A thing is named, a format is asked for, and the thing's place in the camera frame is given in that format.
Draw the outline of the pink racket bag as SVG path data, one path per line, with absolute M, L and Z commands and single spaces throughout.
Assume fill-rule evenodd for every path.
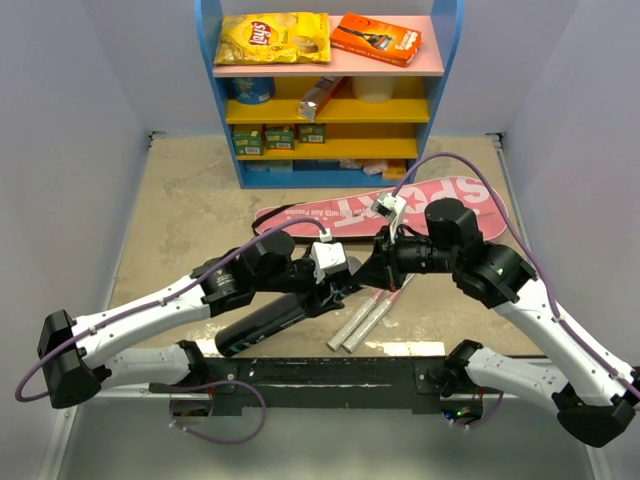
M 371 211 L 380 195 L 371 191 L 341 198 L 263 208 L 259 210 L 251 228 L 256 235 L 287 220 L 313 217 L 328 227 L 334 237 L 344 242 L 361 242 L 372 238 L 385 224 L 383 217 Z M 403 222 L 412 229 L 427 232 L 424 210 L 433 201 L 454 198 L 474 211 L 483 237 L 494 240 L 506 230 L 499 210 L 505 207 L 500 195 L 490 195 L 481 180 L 466 176 L 449 176 L 407 184 L 400 190 L 407 206 Z

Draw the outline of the black shuttlecock tube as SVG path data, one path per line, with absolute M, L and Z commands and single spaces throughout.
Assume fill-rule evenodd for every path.
M 315 295 L 286 294 L 260 307 L 215 336 L 217 351 L 232 357 L 261 341 L 321 313 L 322 302 Z

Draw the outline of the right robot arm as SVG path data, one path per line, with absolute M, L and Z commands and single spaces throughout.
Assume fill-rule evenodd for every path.
M 550 411 L 569 434 L 595 448 L 621 435 L 639 404 L 638 370 L 561 309 L 518 252 L 484 240 L 474 211 L 461 201 L 429 204 L 425 235 L 403 233 L 405 208 L 405 200 L 390 193 L 374 201 L 373 212 L 388 223 L 374 237 L 356 284 L 395 292 L 410 274 L 449 274 L 463 294 L 516 326 L 551 362 L 532 365 L 465 340 L 432 379 L 442 396 L 472 388 L 514 395 Z

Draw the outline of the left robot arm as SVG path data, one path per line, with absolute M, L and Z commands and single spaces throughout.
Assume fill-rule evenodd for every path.
M 156 350 L 138 343 L 247 306 L 259 292 L 280 294 L 284 312 L 270 315 L 266 326 L 242 326 L 219 353 L 233 356 L 304 319 L 342 308 L 343 298 L 357 289 L 352 277 L 359 261 L 339 242 L 315 242 L 298 259 L 294 247 L 287 232 L 268 232 L 120 307 L 78 317 L 66 310 L 49 314 L 37 354 L 51 406 L 76 406 L 102 390 L 143 381 L 200 390 L 207 368 L 195 343 Z

